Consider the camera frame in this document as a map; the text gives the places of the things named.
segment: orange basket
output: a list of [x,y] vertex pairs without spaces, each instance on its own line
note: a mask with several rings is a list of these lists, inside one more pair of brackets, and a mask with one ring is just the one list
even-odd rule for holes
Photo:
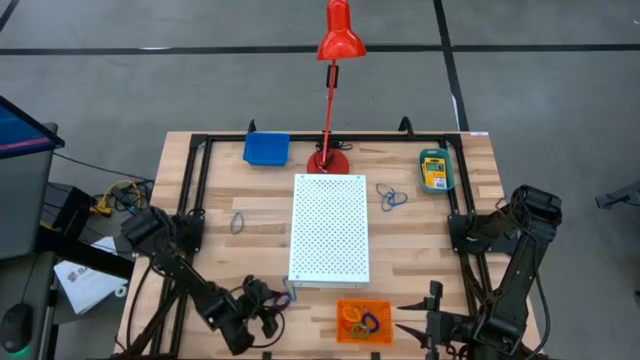
[[338,300],[336,315],[336,341],[339,343],[393,343],[391,303],[388,301]]

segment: white pegboard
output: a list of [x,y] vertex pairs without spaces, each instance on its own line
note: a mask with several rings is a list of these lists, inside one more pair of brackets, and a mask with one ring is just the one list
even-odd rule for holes
[[296,175],[289,281],[298,287],[369,284],[365,175]]

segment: red desk lamp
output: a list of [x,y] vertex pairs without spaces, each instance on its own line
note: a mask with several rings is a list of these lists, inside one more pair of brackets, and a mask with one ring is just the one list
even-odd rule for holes
[[348,174],[349,161],[344,154],[329,147],[329,131],[331,129],[331,107],[333,105],[333,89],[336,84],[336,61],[365,56],[367,50],[362,40],[351,30],[351,15],[347,0],[329,0],[327,5],[327,35],[318,46],[318,60],[331,60],[329,69],[329,96],[327,116],[324,124],[324,140],[322,152],[311,154],[307,162],[310,174]]

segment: monitor screen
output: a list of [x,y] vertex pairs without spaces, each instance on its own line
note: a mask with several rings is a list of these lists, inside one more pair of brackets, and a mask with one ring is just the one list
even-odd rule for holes
[[12,104],[0,103],[0,158],[55,149],[61,141]]

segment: wooden tabletop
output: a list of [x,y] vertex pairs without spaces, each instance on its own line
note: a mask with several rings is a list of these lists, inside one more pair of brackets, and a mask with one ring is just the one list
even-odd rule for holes
[[[151,201],[167,213],[176,211],[191,134],[167,134]],[[462,140],[476,209],[480,214],[490,213],[496,201],[504,196],[491,141],[486,134],[470,133],[462,133]],[[354,142],[353,149],[346,152],[350,173],[367,175],[370,286],[361,290],[298,289],[298,301],[284,312],[286,331],[282,339],[266,350],[272,352],[275,359],[369,359],[374,351],[380,352],[383,359],[424,359],[425,350],[397,328],[390,346],[338,344],[335,312],[336,301],[342,298],[386,300],[394,307],[408,305],[421,301],[428,294],[429,282],[438,280],[444,284],[442,309],[467,313],[460,264],[451,249],[447,229],[446,217],[450,213],[447,196],[426,195],[418,183],[416,164],[420,150],[433,147],[437,144]],[[243,142],[213,145],[204,199],[206,228],[194,267],[205,279],[227,288],[239,285],[247,274],[253,274],[278,290],[289,267],[294,174],[306,172],[314,143],[291,142],[289,161],[283,168],[251,167],[242,160],[243,149]],[[196,164],[199,168],[200,158]],[[454,165],[458,201],[464,210],[455,161]],[[195,173],[190,204],[197,178]],[[406,192],[409,201],[391,212],[383,212],[376,183]],[[236,212],[244,215],[245,227],[242,233],[232,235],[229,223]],[[492,283],[497,286],[509,259],[505,255],[488,254],[487,260]],[[130,289],[138,287],[147,264],[146,258],[136,261]],[[156,311],[161,286],[162,279],[150,273],[134,312],[132,337],[135,338]],[[122,343],[125,343],[133,292],[129,293],[120,324],[118,339]],[[173,314],[170,313],[165,326],[162,344],[165,352],[169,349]],[[421,330],[426,326],[424,312],[394,308],[392,320]],[[259,321],[250,322],[250,331],[256,335],[256,344],[268,342],[260,331]],[[539,342],[531,309],[524,342],[529,347]],[[260,358],[262,351],[251,349],[237,358]],[[448,355],[442,351],[441,356]],[[220,332],[212,333],[208,329],[189,300],[180,359],[192,358],[231,358],[231,354]]]

